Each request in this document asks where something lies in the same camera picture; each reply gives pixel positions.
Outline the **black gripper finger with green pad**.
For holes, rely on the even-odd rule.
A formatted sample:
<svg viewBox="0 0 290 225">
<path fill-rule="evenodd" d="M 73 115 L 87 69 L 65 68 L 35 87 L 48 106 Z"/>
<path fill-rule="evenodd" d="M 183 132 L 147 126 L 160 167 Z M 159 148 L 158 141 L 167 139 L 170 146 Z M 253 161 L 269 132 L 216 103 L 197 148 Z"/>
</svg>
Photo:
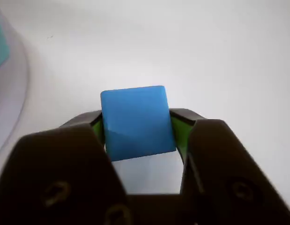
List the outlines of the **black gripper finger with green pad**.
<svg viewBox="0 0 290 225">
<path fill-rule="evenodd" d="M 22 137 L 0 176 L 0 225 L 130 225 L 126 193 L 93 127 L 101 111 Z"/>
<path fill-rule="evenodd" d="M 191 127 L 181 193 L 199 225 L 290 225 L 290 210 L 225 121 L 170 109 Z"/>
</svg>

